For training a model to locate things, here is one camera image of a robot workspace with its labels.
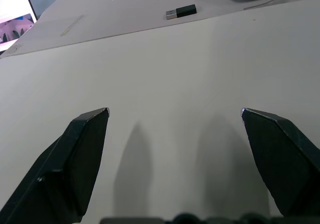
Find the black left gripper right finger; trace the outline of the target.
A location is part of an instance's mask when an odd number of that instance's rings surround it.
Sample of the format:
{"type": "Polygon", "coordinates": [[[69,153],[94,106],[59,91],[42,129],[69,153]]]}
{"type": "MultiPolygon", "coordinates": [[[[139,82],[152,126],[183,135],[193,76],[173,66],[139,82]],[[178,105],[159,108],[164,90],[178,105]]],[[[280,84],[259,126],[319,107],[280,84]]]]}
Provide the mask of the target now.
{"type": "Polygon", "coordinates": [[[320,149],[290,120],[243,108],[256,167],[283,216],[320,216],[320,149]]]}

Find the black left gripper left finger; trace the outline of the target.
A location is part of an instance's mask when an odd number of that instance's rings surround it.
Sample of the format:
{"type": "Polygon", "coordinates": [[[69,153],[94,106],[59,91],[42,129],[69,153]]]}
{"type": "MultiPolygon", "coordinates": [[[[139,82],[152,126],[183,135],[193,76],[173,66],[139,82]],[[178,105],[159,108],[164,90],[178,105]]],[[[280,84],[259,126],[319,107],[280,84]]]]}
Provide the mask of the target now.
{"type": "Polygon", "coordinates": [[[0,210],[0,224],[75,224],[86,214],[99,172],[110,110],[73,119],[46,148],[0,210]]]}

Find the clear tape strip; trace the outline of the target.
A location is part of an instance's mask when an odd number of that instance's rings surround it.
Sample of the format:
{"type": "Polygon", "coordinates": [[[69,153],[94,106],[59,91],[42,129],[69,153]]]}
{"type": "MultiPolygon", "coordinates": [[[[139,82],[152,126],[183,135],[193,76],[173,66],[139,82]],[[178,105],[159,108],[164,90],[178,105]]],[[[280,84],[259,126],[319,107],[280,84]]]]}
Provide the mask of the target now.
{"type": "Polygon", "coordinates": [[[79,21],[81,21],[85,16],[80,15],[77,17],[61,34],[60,36],[63,37],[65,36],[79,21]]]}

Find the computer monitor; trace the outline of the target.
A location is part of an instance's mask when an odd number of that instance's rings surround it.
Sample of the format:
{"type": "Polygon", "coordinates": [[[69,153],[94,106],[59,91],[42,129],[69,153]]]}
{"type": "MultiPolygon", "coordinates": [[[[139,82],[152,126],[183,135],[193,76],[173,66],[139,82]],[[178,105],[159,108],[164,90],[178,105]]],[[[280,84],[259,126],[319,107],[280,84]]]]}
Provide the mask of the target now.
{"type": "Polygon", "coordinates": [[[0,0],[0,53],[9,49],[37,20],[30,0],[0,0]]]}

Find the black USB dongle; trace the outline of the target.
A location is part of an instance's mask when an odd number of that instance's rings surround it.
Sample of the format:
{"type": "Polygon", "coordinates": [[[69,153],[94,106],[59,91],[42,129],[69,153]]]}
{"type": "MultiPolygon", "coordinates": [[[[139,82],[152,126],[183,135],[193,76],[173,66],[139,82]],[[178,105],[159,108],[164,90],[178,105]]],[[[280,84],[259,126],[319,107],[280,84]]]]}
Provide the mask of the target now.
{"type": "Polygon", "coordinates": [[[166,11],[165,18],[167,20],[181,18],[185,16],[194,15],[197,13],[197,8],[195,4],[179,7],[173,10],[166,11]]]}

